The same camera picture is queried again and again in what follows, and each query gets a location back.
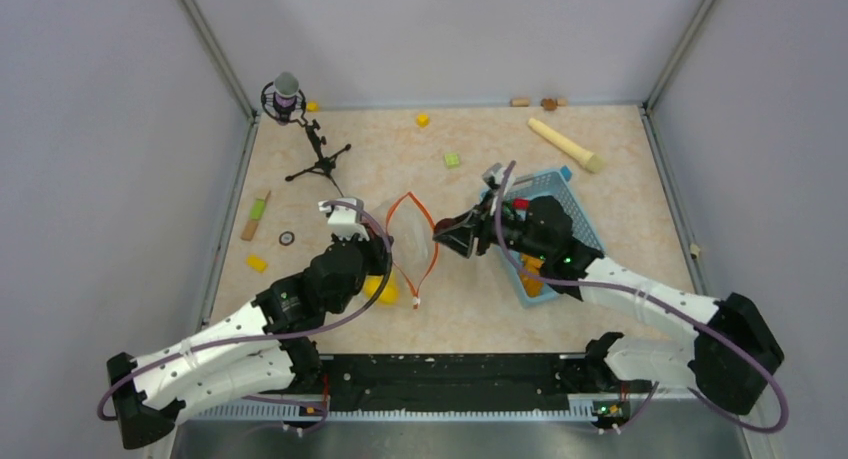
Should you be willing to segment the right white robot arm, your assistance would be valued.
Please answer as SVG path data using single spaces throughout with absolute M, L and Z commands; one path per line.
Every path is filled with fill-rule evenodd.
M 618 264 L 579 240 L 571 217 L 553 197 L 530 201 L 523 212 L 480 204 L 440 220 L 433 239 L 470 258 L 498 246 L 541 260 L 538 276 L 560 294 L 627 315 L 663 340 L 607 332 L 586 346 L 586 376 L 600 391 L 623 381 L 652 381 L 691 389 L 733 415 L 751 412 L 785 355 L 752 300 L 686 293 Z

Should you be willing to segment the yellow toy lemon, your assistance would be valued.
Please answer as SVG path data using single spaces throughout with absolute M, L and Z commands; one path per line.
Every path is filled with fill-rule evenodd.
M 367 276 L 363 284 L 362 294 L 367 299 L 372 298 L 377 292 L 379 286 L 382 284 L 383 279 L 383 276 Z M 381 293 L 377 295 L 376 298 L 377 301 L 381 304 L 394 305 L 398 302 L 399 290 L 394 273 L 391 273 L 389 275 L 389 278 L 386 284 L 383 286 Z

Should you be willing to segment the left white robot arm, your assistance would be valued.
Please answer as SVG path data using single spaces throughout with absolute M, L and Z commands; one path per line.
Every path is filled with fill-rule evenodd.
M 367 277 L 391 271 L 392 245 L 387 235 L 334 237 L 303 271 L 276 280 L 219 322 L 155 353 L 111 357 L 98 419 L 116 422 L 132 450 L 232 399 L 314 389 L 322 365 L 311 337 L 345 324 L 326 317 L 344 312 Z

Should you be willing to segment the clear orange-zip bag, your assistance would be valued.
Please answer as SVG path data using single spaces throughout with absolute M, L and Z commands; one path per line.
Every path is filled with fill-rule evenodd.
M 399 299 L 388 306 L 418 310 L 423 283 L 439 256 L 439 246 L 432 240 L 435 221 L 412 191 L 384 201 L 372 215 L 392 239 L 391 273 L 395 274 Z

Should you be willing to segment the red toy chili pepper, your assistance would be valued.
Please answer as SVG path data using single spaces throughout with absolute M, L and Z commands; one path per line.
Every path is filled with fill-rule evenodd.
M 525 198 L 513 199 L 511 205 L 516 210 L 526 210 L 529 207 L 529 200 Z

